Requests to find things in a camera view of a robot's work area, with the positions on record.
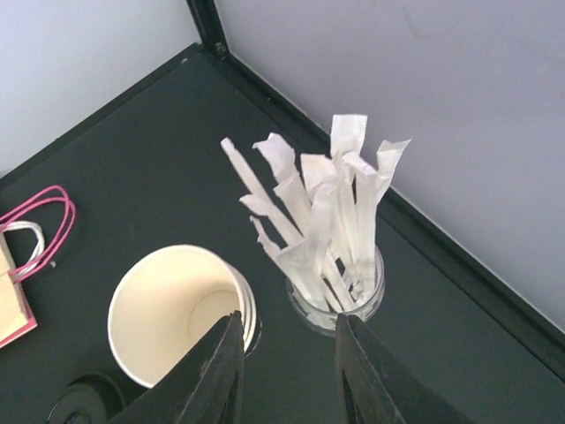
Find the white panel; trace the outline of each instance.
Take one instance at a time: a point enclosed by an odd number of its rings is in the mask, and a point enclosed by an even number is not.
[[[0,3],[0,174],[199,40],[185,0]]]
[[[366,113],[368,159],[565,329],[565,2],[218,0],[230,47],[325,130]]]

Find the paper cup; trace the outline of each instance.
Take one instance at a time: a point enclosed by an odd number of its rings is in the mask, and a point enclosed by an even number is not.
[[[143,258],[116,288],[109,306],[109,345],[137,384],[156,385],[223,316],[241,311],[244,347],[257,309],[245,278],[197,246],[169,246]]]

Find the pink cord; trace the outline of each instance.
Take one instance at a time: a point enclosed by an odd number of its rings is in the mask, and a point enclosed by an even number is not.
[[[52,191],[60,192],[61,197],[48,197],[46,199],[38,200],[43,195]],[[45,188],[44,190],[41,190],[35,196],[31,197],[30,199],[28,199],[27,201],[25,201],[24,203],[13,209],[12,211],[8,212],[4,216],[0,216],[0,232],[4,232],[4,229],[8,224],[17,221],[29,211],[34,210],[47,203],[51,203],[55,201],[61,201],[64,204],[63,221],[61,222],[61,225],[59,226],[59,229],[57,230],[55,237],[53,238],[53,240],[51,240],[51,243],[49,243],[45,251],[41,255],[39,255],[36,259],[28,262],[27,264],[19,268],[12,269],[10,271],[12,275],[15,275],[18,272],[20,272],[22,269],[26,269],[32,264],[35,263],[38,264],[35,269],[27,272],[25,275],[15,280],[14,282],[21,282],[26,278],[29,278],[36,272],[43,269],[49,263],[51,258],[53,258],[53,256],[57,253],[57,251],[59,250],[59,248],[61,247],[61,245],[64,243],[69,233],[71,232],[71,228],[74,225],[77,209],[74,203],[71,201],[68,193],[60,185],[52,185],[50,187]]]

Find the black tabletop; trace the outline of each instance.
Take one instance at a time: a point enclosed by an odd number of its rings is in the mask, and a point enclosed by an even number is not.
[[[245,188],[220,148],[231,137],[266,186],[251,145],[283,132],[197,54],[135,95],[0,193],[7,210],[50,184],[78,206],[54,269],[25,283],[38,329],[0,350],[0,422],[44,422],[60,390],[87,372],[117,370],[109,302],[137,260],[173,244],[204,246],[252,286],[263,323],[245,363],[244,423],[342,421],[334,343],[291,308],[284,277],[257,245],[238,198]],[[291,140],[298,152],[311,140]],[[52,234],[59,210],[35,217]],[[378,222],[386,293],[371,327],[421,381],[481,423],[565,422],[565,387],[429,263]],[[14,244],[18,257],[23,247]]]

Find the black lid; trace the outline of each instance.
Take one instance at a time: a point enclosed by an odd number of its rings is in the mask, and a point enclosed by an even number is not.
[[[47,424],[106,424],[124,407],[124,396],[111,378],[85,375],[63,391]]]

